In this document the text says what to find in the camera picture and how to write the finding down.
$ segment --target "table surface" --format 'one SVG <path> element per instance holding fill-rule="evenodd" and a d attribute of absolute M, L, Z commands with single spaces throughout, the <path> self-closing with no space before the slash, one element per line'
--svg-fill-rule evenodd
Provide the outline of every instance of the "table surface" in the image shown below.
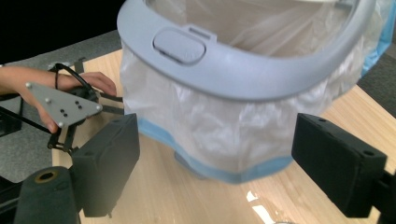
<path fill-rule="evenodd" d="M 120 86 L 121 50 L 84 63 L 86 72 L 100 71 Z M 358 86 L 337 99 L 321 115 L 385 152 L 386 170 L 396 169 L 396 119 Z M 102 113 L 78 128 L 81 147 L 114 115 Z M 141 154 L 125 186 L 113 218 L 86 218 L 87 223 L 376 223 L 346 218 L 296 162 L 281 172 L 240 185 L 198 179 L 174 160 L 173 149 L 140 135 Z M 53 165 L 69 167 L 67 154 L 54 150 Z"/>

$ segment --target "metal bracket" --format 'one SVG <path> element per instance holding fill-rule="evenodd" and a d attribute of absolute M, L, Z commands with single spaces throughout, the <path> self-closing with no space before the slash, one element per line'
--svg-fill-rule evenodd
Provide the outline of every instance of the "metal bracket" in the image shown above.
<path fill-rule="evenodd" d="M 78 123 L 100 113 L 103 107 L 93 101 L 34 83 L 26 83 L 27 89 L 46 109 L 60 128 Z"/>

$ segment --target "black cable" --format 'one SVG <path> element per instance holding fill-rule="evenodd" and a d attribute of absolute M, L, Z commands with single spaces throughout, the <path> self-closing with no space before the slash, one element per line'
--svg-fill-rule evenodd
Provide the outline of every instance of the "black cable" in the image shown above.
<path fill-rule="evenodd" d="M 50 133 L 50 131 L 49 131 L 47 128 L 45 128 L 45 127 L 43 127 L 43 126 L 41 126 L 41 125 L 39 125 L 39 124 L 36 124 L 36 123 L 34 123 L 33 121 L 31 121 L 31 120 L 29 120 L 29 119 L 26 119 L 26 118 L 24 118 L 24 117 L 21 116 L 21 115 L 15 114 L 15 113 L 13 113 L 13 112 L 11 112 L 11 111 L 9 111 L 9 110 L 3 108 L 2 106 L 0 106 L 0 113 L 3 113 L 3 114 L 5 114 L 5 115 L 8 115 L 8 116 L 10 116 L 10 117 L 12 117 L 12 118 L 14 118 L 14 119 L 19 119 L 19 120 L 21 120 L 21 121 L 23 121 L 23 122 L 25 122 L 25 123 L 27 123 L 27 124 L 32 125 L 33 127 L 37 128 L 37 129 L 43 131 L 44 133 Z"/>
<path fill-rule="evenodd" d="M 55 66 L 54 66 L 54 68 L 50 69 L 50 71 L 59 71 L 59 70 L 64 69 L 64 70 L 66 70 L 68 73 L 70 73 L 70 75 L 72 75 L 73 77 L 75 77 L 75 78 L 81 83 L 81 85 L 82 85 L 85 89 L 87 89 L 87 90 L 92 90 L 92 91 L 93 91 L 92 86 L 91 86 L 90 84 L 88 84 L 88 82 L 85 81 L 84 78 L 82 78 L 77 72 L 75 72 L 75 71 L 74 71 L 73 69 L 71 69 L 69 66 L 66 66 L 66 65 L 64 65 L 64 64 L 62 64 L 62 63 L 56 63 Z"/>

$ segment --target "human hand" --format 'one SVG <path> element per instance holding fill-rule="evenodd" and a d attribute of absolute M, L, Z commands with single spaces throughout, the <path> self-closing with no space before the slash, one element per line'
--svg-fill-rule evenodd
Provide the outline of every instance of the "human hand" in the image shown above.
<path fill-rule="evenodd" d="M 90 85 L 107 93 L 109 95 L 116 95 L 116 85 L 114 82 L 100 72 L 91 72 L 81 75 Z M 51 133 L 58 131 L 58 126 L 50 117 L 50 114 L 37 101 L 32 93 L 28 91 L 26 82 L 35 82 L 44 86 L 55 88 L 55 75 L 48 71 L 27 68 L 27 67 L 1 67 L 0 68 L 0 94 L 18 93 L 23 100 L 34 106 L 41 118 L 41 121 L 46 125 Z M 58 90 L 70 91 L 71 89 L 81 86 L 78 80 L 74 77 L 59 74 Z"/>
<path fill-rule="evenodd" d="M 81 75 L 85 81 L 87 81 L 90 85 L 95 87 L 98 90 L 103 91 L 109 95 L 117 95 L 116 85 L 114 82 L 105 76 L 101 72 L 90 72 Z M 58 90 L 60 91 L 70 91 L 75 87 L 81 86 L 81 83 L 76 80 L 74 77 L 60 75 L 58 79 Z M 56 133 L 58 130 L 58 126 L 55 121 L 50 117 L 50 114 L 44 109 L 44 107 L 33 97 L 33 95 L 27 95 L 23 97 L 26 102 L 31 102 L 29 104 L 36 107 L 38 114 L 44 124 L 47 126 L 51 133 Z"/>

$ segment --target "trash can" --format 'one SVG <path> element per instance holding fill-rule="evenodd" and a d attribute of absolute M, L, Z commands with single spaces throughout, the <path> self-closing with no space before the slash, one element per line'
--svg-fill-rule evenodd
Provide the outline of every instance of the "trash can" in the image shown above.
<path fill-rule="evenodd" d="M 391 0 L 127 0 L 118 16 L 126 113 L 195 173 L 228 183 L 291 161 L 298 113 L 361 77 Z"/>

